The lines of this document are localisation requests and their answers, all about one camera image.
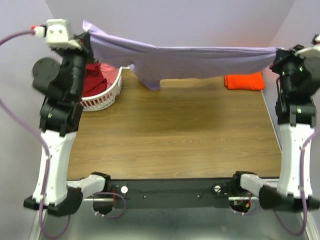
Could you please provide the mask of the pink t shirt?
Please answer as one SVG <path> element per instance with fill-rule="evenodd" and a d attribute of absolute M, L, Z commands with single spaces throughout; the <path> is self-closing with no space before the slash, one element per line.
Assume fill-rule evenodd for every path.
<path fill-rule="evenodd" d="M 104 81 L 103 81 L 102 86 L 104 87 L 104 90 L 107 90 L 116 81 L 118 73 L 119 73 L 119 69 L 115 68 L 113 66 L 110 66 L 106 63 L 102 63 L 100 65 L 100 71 L 102 73 L 102 76 L 104 77 Z"/>

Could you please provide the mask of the lavender t shirt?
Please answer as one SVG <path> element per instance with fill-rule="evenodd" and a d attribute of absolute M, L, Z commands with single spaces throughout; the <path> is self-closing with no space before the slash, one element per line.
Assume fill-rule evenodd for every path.
<path fill-rule="evenodd" d="M 130 67 L 150 90 L 165 79 L 207 79 L 260 72 L 275 59 L 277 47 L 163 47 L 107 34 L 89 21 L 94 57 L 115 68 Z"/>

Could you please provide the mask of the white plastic laundry basket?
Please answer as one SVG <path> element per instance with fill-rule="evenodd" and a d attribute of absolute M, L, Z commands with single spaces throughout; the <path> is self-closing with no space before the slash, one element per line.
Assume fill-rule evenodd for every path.
<path fill-rule="evenodd" d="M 82 97 L 79 104 L 83 107 L 84 112 L 101 111 L 115 103 L 116 97 L 122 90 L 122 71 L 122 67 L 118 68 L 117 78 L 109 89 L 95 96 Z"/>

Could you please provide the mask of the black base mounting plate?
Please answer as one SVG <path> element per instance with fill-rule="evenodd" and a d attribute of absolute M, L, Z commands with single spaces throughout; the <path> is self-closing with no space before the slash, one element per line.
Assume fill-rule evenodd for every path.
<path fill-rule="evenodd" d="M 108 188 L 123 196 L 127 209 L 229 208 L 248 196 L 231 177 L 112 179 Z"/>

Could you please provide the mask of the folded orange t shirt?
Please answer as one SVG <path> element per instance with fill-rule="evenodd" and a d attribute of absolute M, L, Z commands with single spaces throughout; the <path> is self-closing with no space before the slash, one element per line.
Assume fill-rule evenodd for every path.
<path fill-rule="evenodd" d="M 265 82 L 261 72 L 225 75 L 224 86 L 228 90 L 261 91 L 265 88 Z"/>

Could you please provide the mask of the dark red t shirt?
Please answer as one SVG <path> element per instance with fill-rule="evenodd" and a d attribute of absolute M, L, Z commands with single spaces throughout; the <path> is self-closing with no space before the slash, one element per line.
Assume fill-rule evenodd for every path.
<path fill-rule="evenodd" d="M 87 64 L 85 67 L 85 81 L 82 97 L 92 97 L 103 93 L 108 86 L 108 82 L 102 74 L 101 64 Z"/>

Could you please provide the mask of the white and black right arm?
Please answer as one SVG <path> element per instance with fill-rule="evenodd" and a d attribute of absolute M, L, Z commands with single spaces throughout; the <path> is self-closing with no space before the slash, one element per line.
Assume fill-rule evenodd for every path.
<path fill-rule="evenodd" d="M 237 171 L 230 191 L 250 192 L 264 210 L 304 212 L 318 210 L 310 181 L 310 142 L 316 133 L 317 110 L 312 96 L 320 88 L 320 44 L 276 52 L 269 67 L 278 75 L 275 112 L 281 139 L 278 183 L 270 186 L 256 174 Z"/>

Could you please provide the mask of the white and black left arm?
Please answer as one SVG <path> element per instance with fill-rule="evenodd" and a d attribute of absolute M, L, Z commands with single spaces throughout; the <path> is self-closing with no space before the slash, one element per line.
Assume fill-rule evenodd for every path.
<path fill-rule="evenodd" d="M 40 137 L 44 140 L 37 186 L 23 202 L 32 210 L 46 209 L 55 217 L 73 215 L 84 199 L 110 194 L 111 177 L 93 172 L 88 177 L 67 184 L 69 159 L 79 129 L 83 107 L 86 65 L 94 62 L 90 36 L 75 39 L 77 46 L 52 47 L 62 57 L 58 63 L 50 57 L 39 59 L 32 68 L 35 90 L 44 95 L 39 115 Z"/>

